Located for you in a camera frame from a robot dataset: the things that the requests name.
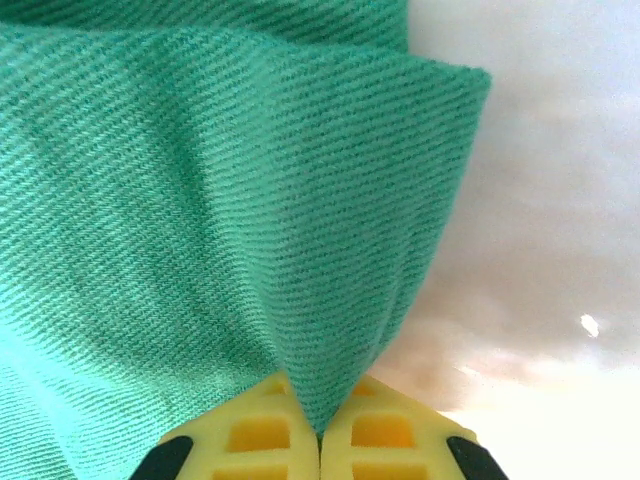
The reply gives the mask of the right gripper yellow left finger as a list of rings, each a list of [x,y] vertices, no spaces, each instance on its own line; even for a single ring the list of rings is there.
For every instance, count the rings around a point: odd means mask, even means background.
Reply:
[[[284,373],[166,433],[133,479],[315,480],[318,439]]]

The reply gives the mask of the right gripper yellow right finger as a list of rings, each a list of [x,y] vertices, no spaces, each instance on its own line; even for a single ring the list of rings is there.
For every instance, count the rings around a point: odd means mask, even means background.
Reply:
[[[506,480],[476,434],[364,376],[325,430],[326,480]]]

